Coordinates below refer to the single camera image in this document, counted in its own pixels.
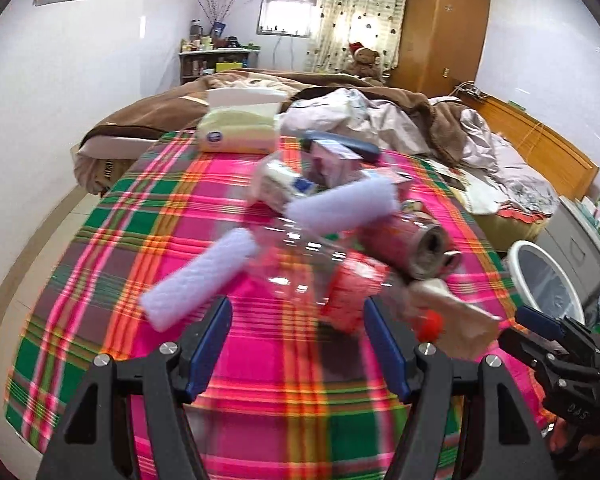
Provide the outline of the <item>right hand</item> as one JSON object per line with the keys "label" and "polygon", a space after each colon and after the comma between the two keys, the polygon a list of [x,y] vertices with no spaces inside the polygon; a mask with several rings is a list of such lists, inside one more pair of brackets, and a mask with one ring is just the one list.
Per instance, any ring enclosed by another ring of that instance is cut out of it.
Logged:
{"label": "right hand", "polygon": [[547,443],[558,479],[600,479],[600,434],[578,434],[558,418]]}

